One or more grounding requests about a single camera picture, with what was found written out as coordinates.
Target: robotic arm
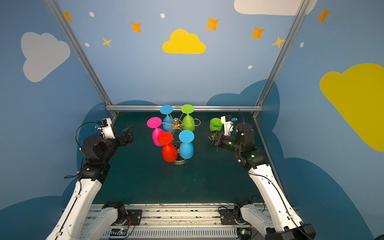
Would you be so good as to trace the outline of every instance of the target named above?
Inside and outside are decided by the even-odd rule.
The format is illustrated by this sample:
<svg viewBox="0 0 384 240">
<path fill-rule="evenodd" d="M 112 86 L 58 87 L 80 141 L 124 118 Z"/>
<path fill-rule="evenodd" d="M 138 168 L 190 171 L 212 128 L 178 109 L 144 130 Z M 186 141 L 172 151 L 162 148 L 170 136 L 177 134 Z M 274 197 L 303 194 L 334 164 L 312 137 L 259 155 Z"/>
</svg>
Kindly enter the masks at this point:
<svg viewBox="0 0 384 240">
<path fill-rule="evenodd" d="M 235 153 L 238 162 L 248 172 L 259 189 L 271 218 L 260 212 L 248 200 L 236 203 L 235 219 L 239 224 L 249 222 L 266 240 L 312 240 L 316 232 L 304 224 L 276 183 L 262 151 L 255 148 L 254 131 L 248 123 L 236 125 L 236 135 L 212 131 L 204 134 L 212 145 Z"/>
<path fill-rule="evenodd" d="M 124 204 L 108 202 L 94 222 L 81 232 L 92 201 L 107 177 L 109 160 L 119 146 L 133 142 L 133 126 L 124 129 L 123 136 L 114 136 L 111 119 L 102 119 L 97 123 L 102 133 L 100 136 L 92 135 L 84 140 L 81 151 L 85 155 L 85 163 L 77 175 L 78 182 L 59 222 L 47 240 L 99 240 L 109 226 L 122 225 L 127 221 Z"/>
</svg>

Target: yellow cloud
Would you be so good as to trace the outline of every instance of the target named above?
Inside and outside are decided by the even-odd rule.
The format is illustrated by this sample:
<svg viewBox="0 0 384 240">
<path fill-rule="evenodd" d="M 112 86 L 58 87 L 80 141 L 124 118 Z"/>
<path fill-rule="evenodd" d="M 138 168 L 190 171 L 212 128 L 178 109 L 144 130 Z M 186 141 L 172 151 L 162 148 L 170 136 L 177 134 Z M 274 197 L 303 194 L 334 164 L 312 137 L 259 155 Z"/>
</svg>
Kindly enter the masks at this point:
<svg viewBox="0 0 384 240">
<path fill-rule="evenodd" d="M 199 54 L 203 53 L 206 48 L 196 34 L 184 29 L 175 30 L 170 35 L 169 41 L 163 43 L 163 51 L 166 53 Z"/>
<path fill-rule="evenodd" d="M 329 72 L 320 88 L 361 139 L 384 152 L 384 67 L 363 63 Z"/>
</svg>

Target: blue disc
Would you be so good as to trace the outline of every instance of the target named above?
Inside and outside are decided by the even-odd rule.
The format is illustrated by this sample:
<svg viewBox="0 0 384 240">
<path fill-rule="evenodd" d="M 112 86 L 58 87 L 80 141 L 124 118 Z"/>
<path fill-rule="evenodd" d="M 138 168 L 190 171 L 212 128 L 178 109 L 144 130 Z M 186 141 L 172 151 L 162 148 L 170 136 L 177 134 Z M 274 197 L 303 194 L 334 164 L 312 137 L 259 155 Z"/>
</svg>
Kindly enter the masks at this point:
<svg viewBox="0 0 384 240">
<path fill-rule="evenodd" d="M 160 108 L 162 114 L 170 114 L 173 112 L 173 107 L 171 105 L 164 105 Z"/>
<path fill-rule="evenodd" d="M 184 130 L 179 133 L 179 140 L 183 143 L 192 142 L 195 139 L 195 134 L 189 130 Z"/>
</svg>

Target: slotted vent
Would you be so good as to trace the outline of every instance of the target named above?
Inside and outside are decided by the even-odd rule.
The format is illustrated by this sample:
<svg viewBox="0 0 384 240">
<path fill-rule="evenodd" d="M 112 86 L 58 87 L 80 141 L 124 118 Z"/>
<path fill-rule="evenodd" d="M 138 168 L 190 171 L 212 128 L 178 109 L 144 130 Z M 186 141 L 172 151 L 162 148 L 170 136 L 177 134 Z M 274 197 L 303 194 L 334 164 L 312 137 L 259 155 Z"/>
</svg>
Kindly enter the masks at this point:
<svg viewBox="0 0 384 240">
<path fill-rule="evenodd" d="M 125 238 L 127 233 L 121 233 L 121 236 L 110 236 L 111 230 L 103 234 L 104 239 Z M 192 238 L 192 237 L 237 237 L 235 228 L 150 228 L 135 229 L 128 238 Z"/>
</svg>

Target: blue wall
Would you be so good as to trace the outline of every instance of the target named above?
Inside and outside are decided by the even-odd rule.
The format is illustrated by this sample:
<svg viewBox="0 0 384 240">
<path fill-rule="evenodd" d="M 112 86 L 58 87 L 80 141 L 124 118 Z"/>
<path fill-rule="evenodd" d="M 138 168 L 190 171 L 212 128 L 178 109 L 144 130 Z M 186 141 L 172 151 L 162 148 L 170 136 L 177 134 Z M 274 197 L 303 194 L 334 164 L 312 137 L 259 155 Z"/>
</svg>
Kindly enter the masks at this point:
<svg viewBox="0 0 384 240">
<path fill-rule="evenodd" d="M 115 104 L 141 100 L 159 105 L 206 105 L 217 94 L 240 94 L 268 77 L 279 52 L 273 44 L 278 37 L 285 38 L 293 20 L 293 16 L 279 13 L 239 13 L 234 0 L 59 3 L 69 12 L 70 25 Z M 208 18 L 220 19 L 216 31 L 206 30 Z M 140 23 L 141 32 L 133 32 L 131 22 Z M 265 29 L 260 39 L 251 39 L 255 27 Z M 163 43 L 176 29 L 196 34 L 206 50 L 201 54 L 163 51 Z M 109 45 L 103 45 L 103 38 L 111 40 Z M 254 95 L 259 95 L 260 86 Z"/>
<path fill-rule="evenodd" d="M 322 23 L 325 7 L 331 13 Z M 383 12 L 383 1 L 318 0 L 257 118 L 289 199 L 319 240 L 371 240 L 384 232 L 384 152 L 363 141 L 319 85 L 328 72 L 362 63 L 384 66 Z M 349 85 L 362 88 L 369 81 Z M 349 105 L 372 104 L 365 93 Z M 384 100 L 377 106 L 382 111 Z M 365 114 L 361 107 L 355 111 Z"/>
<path fill-rule="evenodd" d="M 47 77 L 28 80 L 21 49 L 26 32 L 49 33 L 69 44 L 44 0 L 1 1 L 0 235 L 4 239 L 25 239 L 25 234 L 28 239 L 45 239 L 53 229 L 73 189 L 72 183 L 65 191 L 70 180 L 63 177 L 77 171 L 74 132 L 87 112 L 102 102 L 72 48 L 69 58 Z M 104 110 L 92 120 L 100 116 L 108 115 Z M 10 231 L 23 217 L 27 220 L 18 224 L 20 231 Z"/>
</svg>

